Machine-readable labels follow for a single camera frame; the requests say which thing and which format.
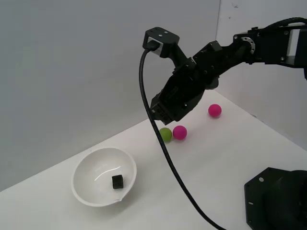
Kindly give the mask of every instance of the black cube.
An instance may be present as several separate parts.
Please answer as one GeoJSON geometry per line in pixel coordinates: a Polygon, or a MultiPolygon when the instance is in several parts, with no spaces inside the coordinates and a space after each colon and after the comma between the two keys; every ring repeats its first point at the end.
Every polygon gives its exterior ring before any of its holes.
{"type": "Polygon", "coordinates": [[[124,181],[122,175],[112,176],[113,189],[124,188],[124,181]]]}

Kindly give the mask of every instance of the ball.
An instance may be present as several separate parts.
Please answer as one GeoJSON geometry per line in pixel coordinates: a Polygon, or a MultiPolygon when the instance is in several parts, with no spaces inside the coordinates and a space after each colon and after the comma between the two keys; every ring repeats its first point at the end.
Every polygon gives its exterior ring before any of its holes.
{"type": "Polygon", "coordinates": [[[188,131],[184,126],[176,126],[173,130],[173,136],[177,140],[183,140],[184,138],[186,138],[187,134],[188,131]]]}
{"type": "Polygon", "coordinates": [[[208,113],[212,117],[219,117],[222,113],[222,108],[218,104],[212,104],[209,106],[208,113]]]}
{"type": "Polygon", "coordinates": [[[172,139],[172,131],[169,128],[160,129],[160,134],[164,142],[170,142],[172,139]]]}

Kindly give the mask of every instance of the white bowl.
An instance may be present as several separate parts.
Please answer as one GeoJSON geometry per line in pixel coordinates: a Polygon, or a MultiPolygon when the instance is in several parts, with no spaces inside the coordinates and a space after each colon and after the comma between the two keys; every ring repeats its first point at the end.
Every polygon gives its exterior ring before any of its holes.
{"type": "Polygon", "coordinates": [[[77,165],[71,189],[81,203],[102,207],[121,201],[132,188],[135,177],[136,164],[130,154],[116,148],[99,149],[77,165]],[[112,176],[120,174],[124,188],[113,189],[112,176]]]}

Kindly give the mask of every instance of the green ball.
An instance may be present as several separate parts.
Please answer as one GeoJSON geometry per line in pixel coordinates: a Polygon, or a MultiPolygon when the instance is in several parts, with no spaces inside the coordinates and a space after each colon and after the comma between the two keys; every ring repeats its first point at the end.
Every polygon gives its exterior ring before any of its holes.
{"type": "Polygon", "coordinates": [[[164,142],[170,142],[172,139],[172,131],[169,128],[160,129],[160,134],[164,142]]]}

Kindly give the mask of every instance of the bowl rim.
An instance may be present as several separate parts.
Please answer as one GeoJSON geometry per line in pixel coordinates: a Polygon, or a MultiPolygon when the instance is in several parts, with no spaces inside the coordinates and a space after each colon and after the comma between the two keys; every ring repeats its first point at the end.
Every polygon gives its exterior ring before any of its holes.
{"type": "Polygon", "coordinates": [[[96,149],[94,151],[91,151],[89,152],[86,156],[84,156],[82,158],[82,160],[77,164],[77,166],[75,167],[74,171],[73,171],[73,174],[72,174],[72,177],[71,177],[71,190],[72,190],[72,193],[74,194],[74,196],[77,198],[77,200],[79,200],[81,203],[87,205],[87,206],[91,206],[91,207],[104,207],[104,206],[108,206],[108,205],[111,205],[111,204],[114,204],[114,203],[117,203],[119,201],[121,201],[126,195],[127,193],[130,191],[130,189],[132,188],[134,182],[135,182],[135,178],[136,178],[136,174],[137,174],[137,169],[136,169],[136,163],[135,163],[135,160],[134,158],[126,151],[120,149],[120,148],[117,148],[117,147],[102,147],[102,148],[99,148],[99,149],[96,149]],[[128,185],[128,187],[126,187],[126,191],[125,193],[123,194],[122,198],[120,200],[113,200],[109,203],[105,202],[105,203],[91,203],[91,202],[88,202],[88,201],[85,201],[84,199],[82,199],[78,193],[76,192],[75,190],[75,187],[74,187],[74,177],[75,177],[75,173],[77,171],[77,168],[79,167],[79,165],[81,164],[81,162],[87,158],[89,155],[91,155],[92,153],[96,152],[96,151],[99,151],[99,150],[103,150],[103,149],[117,149],[117,150],[120,150],[122,152],[124,152],[131,160],[132,162],[132,165],[133,165],[133,178],[132,178],[132,181],[131,183],[128,185]]]}

